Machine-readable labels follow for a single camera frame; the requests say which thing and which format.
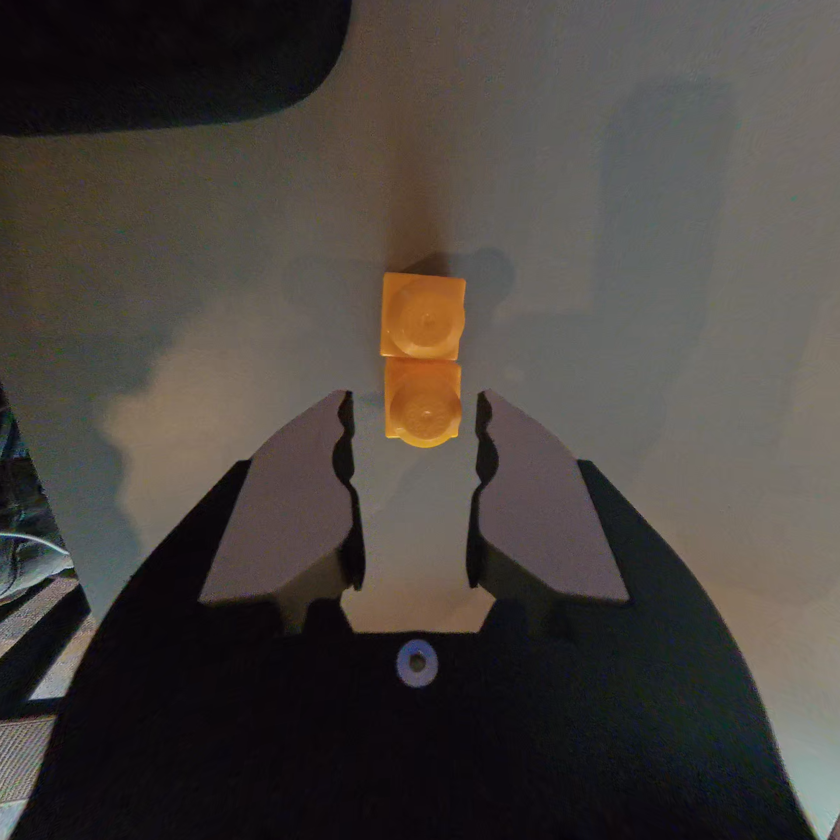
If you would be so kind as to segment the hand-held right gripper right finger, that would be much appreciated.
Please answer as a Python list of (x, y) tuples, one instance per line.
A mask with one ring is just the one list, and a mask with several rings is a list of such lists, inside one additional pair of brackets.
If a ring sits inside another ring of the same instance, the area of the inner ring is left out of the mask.
[(476, 401), (469, 585), (515, 608), (531, 634), (568, 634), (567, 606), (624, 608), (632, 596), (579, 461), (499, 393)]

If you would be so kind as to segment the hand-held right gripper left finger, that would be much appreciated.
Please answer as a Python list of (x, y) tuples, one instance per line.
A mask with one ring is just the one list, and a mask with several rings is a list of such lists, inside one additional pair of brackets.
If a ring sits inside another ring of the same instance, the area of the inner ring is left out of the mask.
[(266, 603), (287, 634), (310, 606), (340, 604), (364, 582), (354, 476), (354, 401), (334, 391), (274, 433), (250, 460), (206, 576), (204, 606)]

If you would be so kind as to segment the orange building block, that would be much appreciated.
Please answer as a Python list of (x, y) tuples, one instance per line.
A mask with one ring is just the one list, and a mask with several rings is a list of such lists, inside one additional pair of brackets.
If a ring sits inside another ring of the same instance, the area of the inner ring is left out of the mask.
[(434, 448), (459, 435), (463, 416), (461, 367), (454, 360), (387, 358), (385, 437)]
[(464, 278), (384, 273), (380, 355), (457, 361), (466, 326), (465, 299)]

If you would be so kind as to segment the person's leg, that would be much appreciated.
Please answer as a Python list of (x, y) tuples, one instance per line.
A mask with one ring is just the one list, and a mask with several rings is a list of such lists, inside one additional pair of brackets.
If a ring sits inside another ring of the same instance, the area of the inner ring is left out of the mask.
[(5, 391), (1, 391), (1, 532), (3, 605), (73, 566)]

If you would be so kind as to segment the black textured wrist rest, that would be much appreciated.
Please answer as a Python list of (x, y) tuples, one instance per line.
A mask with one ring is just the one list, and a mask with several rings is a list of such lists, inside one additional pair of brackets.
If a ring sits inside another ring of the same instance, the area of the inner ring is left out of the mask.
[(351, 1), (2, 1), (1, 134), (258, 119), (335, 67)]

